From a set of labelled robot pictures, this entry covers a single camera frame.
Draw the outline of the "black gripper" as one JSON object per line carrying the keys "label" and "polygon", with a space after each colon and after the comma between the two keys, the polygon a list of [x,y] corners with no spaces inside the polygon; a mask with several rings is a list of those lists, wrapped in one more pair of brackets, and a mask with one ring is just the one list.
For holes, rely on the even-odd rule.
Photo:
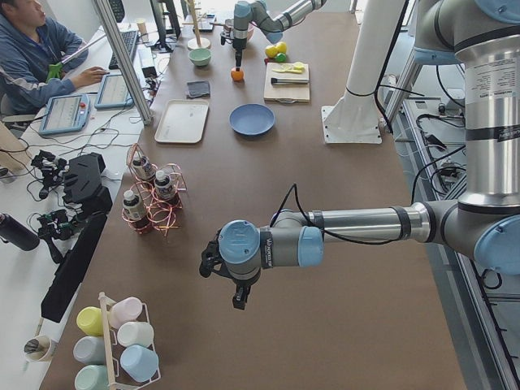
{"label": "black gripper", "polygon": [[220,44],[224,46],[226,43],[232,45],[235,50],[235,70],[238,72],[241,69],[242,54],[247,44],[248,30],[237,30],[234,28],[223,29],[220,33]]}
{"label": "black gripper", "polygon": [[237,279],[228,270],[227,265],[219,253],[219,243],[211,240],[201,253],[199,274],[208,278],[212,274],[230,279],[236,285],[235,294],[232,297],[232,305],[235,309],[244,310],[251,290],[251,279]]}

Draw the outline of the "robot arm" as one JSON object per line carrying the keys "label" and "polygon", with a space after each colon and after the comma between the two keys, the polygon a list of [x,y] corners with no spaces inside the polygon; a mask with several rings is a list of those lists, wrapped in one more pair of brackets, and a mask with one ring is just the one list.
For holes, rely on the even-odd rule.
{"label": "robot arm", "polygon": [[259,28],[270,43],[278,42],[283,31],[300,23],[309,13],[319,10],[327,0],[301,0],[272,18],[264,1],[238,1],[234,6],[230,38],[235,50],[235,67],[240,70],[251,24]]}
{"label": "robot arm", "polygon": [[[236,65],[255,24],[269,39],[299,24],[326,1],[298,1],[275,18],[264,1],[235,5],[232,46]],[[368,1],[344,96],[325,106],[323,131],[346,143],[371,143],[378,89],[409,1]],[[234,220],[201,254],[199,272],[230,279],[232,304],[245,309],[262,269],[311,267],[323,260],[326,239],[385,245],[416,240],[446,245],[481,266],[519,275],[519,1],[418,1],[414,60],[465,68],[466,190],[457,200],[412,202],[365,210],[304,212],[294,184],[268,227]],[[299,211],[284,209],[294,189]]]}

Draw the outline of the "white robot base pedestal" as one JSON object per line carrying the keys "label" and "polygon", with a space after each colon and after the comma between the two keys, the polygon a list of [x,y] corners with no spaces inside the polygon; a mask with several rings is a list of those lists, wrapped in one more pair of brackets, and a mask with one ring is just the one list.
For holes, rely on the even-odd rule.
{"label": "white robot base pedestal", "polygon": [[328,144],[379,144],[382,142],[376,104],[392,44],[408,6],[407,1],[369,1],[353,52],[343,97],[322,108],[323,136]]}

